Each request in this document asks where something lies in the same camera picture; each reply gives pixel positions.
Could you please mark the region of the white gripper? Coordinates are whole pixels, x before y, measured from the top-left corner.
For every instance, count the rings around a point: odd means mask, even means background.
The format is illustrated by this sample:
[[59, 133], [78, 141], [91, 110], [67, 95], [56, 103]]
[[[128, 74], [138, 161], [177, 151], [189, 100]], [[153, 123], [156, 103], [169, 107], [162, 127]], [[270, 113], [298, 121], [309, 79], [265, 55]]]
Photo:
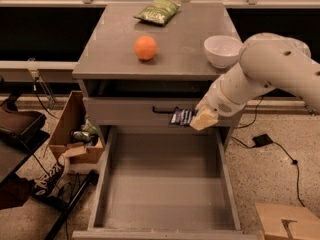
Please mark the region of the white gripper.
[[218, 123], [218, 115], [232, 117], [245, 107], [245, 103], [236, 104], [230, 101], [222, 91], [221, 79], [215, 80], [209, 87], [206, 94], [196, 105], [198, 110], [196, 118], [190, 122], [190, 126], [201, 131]]

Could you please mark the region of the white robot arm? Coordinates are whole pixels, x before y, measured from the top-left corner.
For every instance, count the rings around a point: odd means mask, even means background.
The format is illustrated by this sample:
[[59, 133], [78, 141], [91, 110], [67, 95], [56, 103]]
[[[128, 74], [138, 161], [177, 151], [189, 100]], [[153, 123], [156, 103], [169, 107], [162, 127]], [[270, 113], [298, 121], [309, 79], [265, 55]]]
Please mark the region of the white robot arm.
[[247, 102], [273, 89], [281, 89], [320, 111], [320, 64], [303, 42], [272, 33], [248, 38], [238, 62], [220, 75], [196, 105], [190, 126], [198, 131], [231, 117]]

